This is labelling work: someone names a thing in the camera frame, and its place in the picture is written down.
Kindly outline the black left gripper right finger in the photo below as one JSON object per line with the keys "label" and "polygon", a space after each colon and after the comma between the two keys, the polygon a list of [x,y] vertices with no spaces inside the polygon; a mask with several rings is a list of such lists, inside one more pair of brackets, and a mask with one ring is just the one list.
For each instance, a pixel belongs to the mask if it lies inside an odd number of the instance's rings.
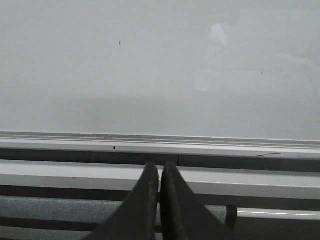
{"label": "black left gripper right finger", "polygon": [[162,172],[160,218],[164,240],[240,239],[234,232],[237,208],[202,204],[173,162]]}

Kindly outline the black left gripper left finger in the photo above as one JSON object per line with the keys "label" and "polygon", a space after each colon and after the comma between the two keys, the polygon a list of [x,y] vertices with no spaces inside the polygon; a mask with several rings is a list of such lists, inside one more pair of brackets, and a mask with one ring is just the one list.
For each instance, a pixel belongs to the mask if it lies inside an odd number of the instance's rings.
{"label": "black left gripper left finger", "polygon": [[148,162],[125,201],[85,239],[154,240],[158,190],[158,170],[153,162]]}

